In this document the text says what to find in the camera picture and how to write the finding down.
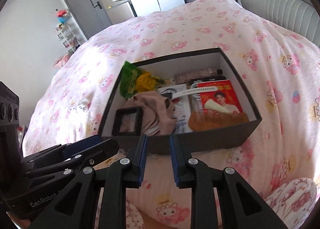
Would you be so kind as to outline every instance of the door handle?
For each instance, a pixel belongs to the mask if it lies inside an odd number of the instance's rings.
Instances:
[[[99,6],[99,8],[102,10],[102,7],[101,7],[100,3],[97,1],[97,5],[94,6],[94,8],[95,8],[95,7],[98,7],[98,6]]]

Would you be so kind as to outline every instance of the bed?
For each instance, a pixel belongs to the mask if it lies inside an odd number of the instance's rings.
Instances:
[[[239,148],[193,156],[214,168],[235,168],[264,198],[300,177],[315,181],[318,194],[311,198],[318,198],[320,50],[307,38],[234,0],[198,0],[111,26],[83,44],[54,76],[31,118],[24,155],[97,134],[125,60],[219,46],[242,76],[262,122]],[[175,187],[169,156],[148,156],[143,186],[128,190],[127,200],[169,226],[190,226],[191,194]],[[167,217],[164,209],[176,215]]]

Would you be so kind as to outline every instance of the white shelf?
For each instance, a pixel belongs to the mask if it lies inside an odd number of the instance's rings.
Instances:
[[[68,52],[72,51],[72,53],[74,53],[76,51],[75,47],[77,45],[81,45],[76,35],[73,33],[72,29],[68,25],[63,25],[61,29],[57,28],[54,33],[57,35],[58,40],[62,42],[63,46],[66,50],[68,50]]]

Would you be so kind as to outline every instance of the gray door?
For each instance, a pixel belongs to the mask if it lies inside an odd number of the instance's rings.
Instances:
[[[87,39],[111,26],[100,0],[65,0]]]

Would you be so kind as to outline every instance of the gray upholstered headboard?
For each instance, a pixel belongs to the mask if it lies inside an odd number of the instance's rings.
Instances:
[[[241,5],[320,47],[320,17],[309,0],[240,0]]]

